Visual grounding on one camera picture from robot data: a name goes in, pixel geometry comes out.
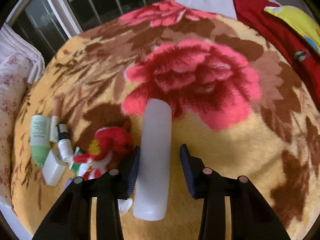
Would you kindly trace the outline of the small white dropper bottle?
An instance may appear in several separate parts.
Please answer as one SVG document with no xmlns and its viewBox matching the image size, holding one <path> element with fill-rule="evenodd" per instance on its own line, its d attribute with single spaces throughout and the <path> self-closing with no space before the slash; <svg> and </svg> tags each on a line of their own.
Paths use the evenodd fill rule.
<svg viewBox="0 0 320 240">
<path fill-rule="evenodd" d="M 71 137 L 66 124 L 58 124 L 57 126 L 57 148 L 63 162 L 70 163 L 73 160 L 73 148 Z"/>
</svg>

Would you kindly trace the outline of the white box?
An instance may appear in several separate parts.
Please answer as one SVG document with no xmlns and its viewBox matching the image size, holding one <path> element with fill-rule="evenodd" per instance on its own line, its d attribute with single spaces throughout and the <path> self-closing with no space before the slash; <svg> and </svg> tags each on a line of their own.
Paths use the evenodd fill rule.
<svg viewBox="0 0 320 240">
<path fill-rule="evenodd" d="M 56 186 L 66 170 L 67 164 L 62 161 L 57 149 L 52 148 L 42 167 L 42 175 L 48 186 Z"/>
</svg>

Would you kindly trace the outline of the white foam cylinder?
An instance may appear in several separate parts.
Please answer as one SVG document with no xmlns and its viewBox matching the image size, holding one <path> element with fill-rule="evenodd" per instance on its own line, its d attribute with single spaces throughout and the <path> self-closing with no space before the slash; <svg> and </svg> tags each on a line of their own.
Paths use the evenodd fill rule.
<svg viewBox="0 0 320 240">
<path fill-rule="evenodd" d="M 159 99 L 146 105 L 140 143 L 139 171 L 133 215 L 141 220 L 159 221 L 168 205 L 172 113 Z"/>
</svg>

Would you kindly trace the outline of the floral pink pillow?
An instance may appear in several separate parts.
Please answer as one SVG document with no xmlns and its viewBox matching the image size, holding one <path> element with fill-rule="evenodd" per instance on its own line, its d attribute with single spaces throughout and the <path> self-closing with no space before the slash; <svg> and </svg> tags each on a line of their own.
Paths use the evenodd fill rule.
<svg viewBox="0 0 320 240">
<path fill-rule="evenodd" d="M 1 63 L 1 204 L 12 206 L 11 148 L 13 129 L 22 97 L 27 90 L 31 61 L 11 54 Z"/>
</svg>

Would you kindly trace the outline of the green white lotion bottle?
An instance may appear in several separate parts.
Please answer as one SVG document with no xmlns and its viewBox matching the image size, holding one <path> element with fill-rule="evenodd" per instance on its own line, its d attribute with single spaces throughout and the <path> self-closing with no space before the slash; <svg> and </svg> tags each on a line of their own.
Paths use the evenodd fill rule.
<svg viewBox="0 0 320 240">
<path fill-rule="evenodd" d="M 50 151 L 50 118 L 42 115 L 34 115 L 30 125 L 30 149 L 31 158 L 35 164 L 42 167 Z"/>
</svg>

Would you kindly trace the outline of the yellow cartoon pillow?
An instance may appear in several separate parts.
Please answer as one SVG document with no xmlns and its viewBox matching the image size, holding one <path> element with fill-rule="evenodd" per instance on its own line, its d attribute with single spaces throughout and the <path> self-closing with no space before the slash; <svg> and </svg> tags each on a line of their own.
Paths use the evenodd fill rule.
<svg viewBox="0 0 320 240">
<path fill-rule="evenodd" d="M 264 12 L 281 19 L 319 54 L 319 25 L 309 15 L 290 5 L 264 7 Z"/>
</svg>

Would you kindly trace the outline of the window with metal bars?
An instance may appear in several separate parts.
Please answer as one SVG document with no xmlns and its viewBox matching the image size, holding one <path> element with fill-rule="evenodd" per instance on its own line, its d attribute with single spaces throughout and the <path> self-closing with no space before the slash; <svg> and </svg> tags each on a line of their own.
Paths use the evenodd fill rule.
<svg viewBox="0 0 320 240">
<path fill-rule="evenodd" d="M 162 0 L 18 0 L 7 24 L 48 63 L 72 36 Z"/>
</svg>

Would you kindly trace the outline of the lip balm stick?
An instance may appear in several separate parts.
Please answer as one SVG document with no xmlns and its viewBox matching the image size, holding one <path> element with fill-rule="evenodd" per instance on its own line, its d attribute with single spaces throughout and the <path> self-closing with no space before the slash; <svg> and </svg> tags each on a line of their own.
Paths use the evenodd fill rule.
<svg viewBox="0 0 320 240">
<path fill-rule="evenodd" d="M 62 99 L 55 99 L 50 122 L 50 142 L 57 142 L 57 125 L 60 122 L 62 111 Z"/>
</svg>

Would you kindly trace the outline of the red cloth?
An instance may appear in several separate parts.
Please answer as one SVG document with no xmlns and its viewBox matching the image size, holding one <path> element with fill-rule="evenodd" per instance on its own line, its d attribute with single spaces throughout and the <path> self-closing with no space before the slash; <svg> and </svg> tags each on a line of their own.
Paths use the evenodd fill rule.
<svg viewBox="0 0 320 240">
<path fill-rule="evenodd" d="M 268 0 L 233 0 L 237 19 L 271 42 L 305 83 L 319 107 L 319 55 L 284 21 L 264 11 Z"/>
</svg>

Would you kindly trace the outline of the white green tube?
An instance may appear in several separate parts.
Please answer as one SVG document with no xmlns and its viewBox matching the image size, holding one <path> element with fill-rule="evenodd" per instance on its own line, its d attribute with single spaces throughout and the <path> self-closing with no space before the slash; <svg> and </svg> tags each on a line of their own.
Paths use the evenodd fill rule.
<svg viewBox="0 0 320 240">
<path fill-rule="evenodd" d="M 85 153 L 79 146 L 76 146 L 68 168 L 74 172 L 75 176 L 83 176 L 88 170 L 88 153 Z"/>
</svg>

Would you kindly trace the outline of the floral plush bed blanket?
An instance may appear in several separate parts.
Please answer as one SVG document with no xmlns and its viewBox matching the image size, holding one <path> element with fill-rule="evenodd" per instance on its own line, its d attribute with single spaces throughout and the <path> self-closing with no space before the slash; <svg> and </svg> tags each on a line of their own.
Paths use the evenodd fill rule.
<svg viewBox="0 0 320 240">
<path fill-rule="evenodd" d="M 95 132 L 131 122 L 140 142 L 151 98 L 172 110 L 166 216 L 146 222 L 127 213 L 126 239 L 197 239 L 202 203 L 188 193 L 179 148 L 221 175 L 248 176 L 291 239 L 319 216 L 319 107 L 275 46 L 238 19 L 157 2 L 68 40 L 25 95 L 15 124 L 11 197 L 34 234 L 63 191 L 45 184 L 31 158 L 31 119 L 63 100 L 61 120 L 83 151 Z"/>
</svg>

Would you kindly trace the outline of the red white yarn ornament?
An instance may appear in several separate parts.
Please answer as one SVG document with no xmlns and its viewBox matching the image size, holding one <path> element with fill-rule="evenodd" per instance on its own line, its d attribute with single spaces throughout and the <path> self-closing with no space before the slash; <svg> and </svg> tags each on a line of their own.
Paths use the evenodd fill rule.
<svg viewBox="0 0 320 240">
<path fill-rule="evenodd" d="M 85 180 L 99 178 L 129 157 L 134 149 L 130 128 L 131 122 L 126 120 L 121 127 L 103 127 L 97 130 L 86 152 L 88 170 L 80 177 Z"/>
</svg>

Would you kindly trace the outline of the purple square container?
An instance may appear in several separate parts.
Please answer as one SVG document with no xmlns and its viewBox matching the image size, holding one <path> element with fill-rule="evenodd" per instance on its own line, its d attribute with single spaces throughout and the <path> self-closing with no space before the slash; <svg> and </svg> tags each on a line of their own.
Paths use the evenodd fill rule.
<svg viewBox="0 0 320 240">
<path fill-rule="evenodd" d="M 64 189 L 64 190 L 67 189 L 67 187 L 70 185 L 70 183 L 71 183 L 72 181 L 73 181 L 73 178 L 68 178 L 63 189 Z"/>
</svg>

